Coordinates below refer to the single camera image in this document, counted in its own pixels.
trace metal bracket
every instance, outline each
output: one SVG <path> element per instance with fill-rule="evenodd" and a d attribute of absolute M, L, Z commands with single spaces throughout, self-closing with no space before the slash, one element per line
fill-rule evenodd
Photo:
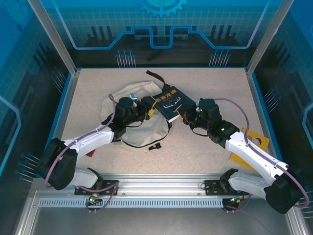
<path fill-rule="evenodd" d="M 102 182 L 102 187 L 101 188 L 106 188 L 106 187 L 108 187 L 110 185 L 113 185 L 115 183 L 118 183 L 118 180 L 104 180 Z M 111 189 L 108 189 L 106 191 L 100 192 L 99 196 L 111 196 L 113 191 L 114 191 L 114 187 L 112 187 Z M 88 191 L 85 191 L 85 190 L 83 190 L 83 189 L 81 189 L 79 187 L 76 187 L 75 191 L 74 191 L 74 194 L 77 195 L 77 196 L 90 196 L 92 193 L 88 192 Z"/>
<path fill-rule="evenodd" d="M 206 196 L 241 196 L 241 195 L 248 195 L 246 192 L 242 191 L 231 191 L 229 193 L 225 192 L 222 188 L 219 180 L 205 180 L 204 181 L 205 187 L 205 195 Z"/>

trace book cover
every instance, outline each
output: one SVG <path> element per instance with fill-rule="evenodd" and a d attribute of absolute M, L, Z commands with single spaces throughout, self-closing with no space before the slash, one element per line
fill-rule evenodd
<path fill-rule="evenodd" d="M 266 138 L 265 136 L 262 136 L 251 130 L 248 131 L 247 137 L 250 141 L 252 141 L 255 145 L 257 145 L 262 150 L 266 151 L 266 149 L 268 148 L 269 138 Z M 248 163 L 246 163 L 244 160 L 242 160 L 242 158 L 240 158 L 238 155 L 234 153 L 231 154 L 230 159 L 233 160 L 234 162 L 239 163 L 240 165 L 243 165 L 247 168 L 254 170 Z"/>
<path fill-rule="evenodd" d="M 181 104 L 195 104 L 195 102 L 186 96 L 176 87 L 171 86 L 166 92 L 153 96 L 156 101 L 155 108 L 162 113 L 168 122 L 172 122 L 179 117 L 176 109 Z"/>

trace speckled surface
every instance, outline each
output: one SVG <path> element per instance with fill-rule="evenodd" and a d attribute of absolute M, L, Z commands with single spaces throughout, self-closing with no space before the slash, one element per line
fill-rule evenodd
<path fill-rule="evenodd" d="M 81 69 L 75 94 L 63 132 L 63 140 L 79 136 L 101 123 L 102 101 L 126 85 L 157 79 L 147 75 L 147 69 Z M 193 100 L 229 98 L 246 111 L 250 128 L 263 133 L 244 69 L 150 69 L 170 85 L 175 85 Z M 242 113 L 233 104 L 218 101 L 221 115 L 239 128 L 246 126 Z M 253 171 L 231 161 L 230 152 L 214 144 L 209 138 L 193 134 L 179 119 L 174 121 L 172 134 L 158 150 L 128 151 L 113 144 L 96 149 L 93 157 L 84 156 L 78 166 L 91 167 L 101 173 L 224 173 L 237 168 Z"/>

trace glass panel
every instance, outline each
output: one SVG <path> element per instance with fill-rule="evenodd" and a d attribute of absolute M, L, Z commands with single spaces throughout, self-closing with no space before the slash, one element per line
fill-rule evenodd
<path fill-rule="evenodd" d="M 44 150 L 68 71 L 27 1 L 0 3 L 0 227 L 15 234 L 35 176 L 27 154 Z"/>
<path fill-rule="evenodd" d="M 313 2 L 294 1 L 255 70 L 281 156 L 304 170 L 313 200 Z M 303 209 L 311 222 L 313 207 Z"/>
<path fill-rule="evenodd" d="M 78 67 L 247 66 L 281 0 L 43 0 Z"/>

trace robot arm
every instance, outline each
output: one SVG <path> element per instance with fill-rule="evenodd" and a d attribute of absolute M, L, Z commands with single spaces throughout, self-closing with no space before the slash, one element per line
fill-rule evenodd
<path fill-rule="evenodd" d="M 149 97 L 144 97 L 141 101 L 123 97 L 116 104 L 115 115 L 107 127 L 105 125 L 109 123 L 111 116 L 82 136 L 65 141 L 58 138 L 51 140 L 37 164 L 37 173 L 46 179 L 57 156 L 68 148 L 56 163 L 48 182 L 56 190 L 64 189 L 67 185 L 99 190 L 102 185 L 99 182 L 102 180 L 100 174 L 90 168 L 76 167 L 77 160 L 94 149 L 119 139 L 126 132 L 128 125 L 148 120 L 153 113 L 153 104 L 148 100 Z"/>
<path fill-rule="evenodd" d="M 116 105 L 116 113 L 113 122 L 108 127 L 103 127 L 111 117 L 103 121 L 94 129 L 92 134 L 85 134 L 83 138 L 73 138 L 61 141 L 53 139 L 44 151 L 38 165 L 37 172 L 46 178 L 56 156 L 68 145 L 72 145 L 56 164 L 48 182 L 57 190 L 67 185 L 84 186 L 86 188 L 100 189 L 97 183 L 100 175 L 92 169 L 80 169 L 76 162 L 82 156 L 112 141 L 119 139 L 125 132 L 126 127 L 135 121 L 148 120 L 153 114 L 154 104 L 149 97 L 144 97 L 134 105 L 132 99 L 124 97 Z M 177 108 L 182 121 L 191 129 L 202 128 L 207 131 L 208 136 L 221 147 L 237 154 L 249 165 L 251 165 L 259 176 L 246 175 L 236 169 L 231 169 L 220 178 L 221 186 L 225 192 L 231 195 L 232 190 L 244 191 L 257 195 L 267 202 L 278 212 L 286 213 L 302 196 L 301 191 L 295 183 L 277 166 L 282 167 L 297 179 L 300 178 L 298 170 L 292 170 L 289 166 L 248 142 L 266 158 L 275 162 L 275 165 L 260 157 L 246 145 L 245 137 L 232 123 L 222 120 L 219 107 L 212 99 L 200 99 L 197 105 L 180 105 Z"/>
<path fill-rule="evenodd" d="M 287 175 L 289 173 L 299 181 L 300 169 L 291 169 L 286 163 L 275 159 L 249 140 L 246 143 L 244 133 L 232 123 L 222 120 L 219 107 L 213 99 L 200 99 L 198 107 L 196 104 L 181 105 L 177 112 L 191 129 L 206 130 L 214 143 L 237 154 L 261 175 L 246 175 L 231 169 L 220 177 L 225 192 L 234 190 L 257 195 L 266 199 L 279 213 L 287 213 L 302 197 L 300 188 Z"/>

